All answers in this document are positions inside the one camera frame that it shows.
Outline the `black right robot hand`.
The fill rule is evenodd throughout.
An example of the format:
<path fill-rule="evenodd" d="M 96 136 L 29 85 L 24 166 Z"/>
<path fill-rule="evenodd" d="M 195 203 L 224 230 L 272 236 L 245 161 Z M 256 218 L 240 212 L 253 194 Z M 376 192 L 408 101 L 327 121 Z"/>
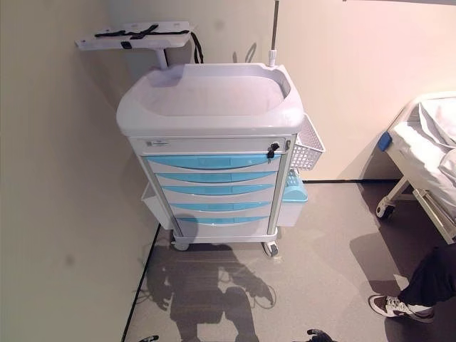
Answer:
<path fill-rule="evenodd" d="M 334 340 L 325 331 L 320 329 L 309 329 L 306 333 L 309 336 L 309 342 L 334 342 Z"/>

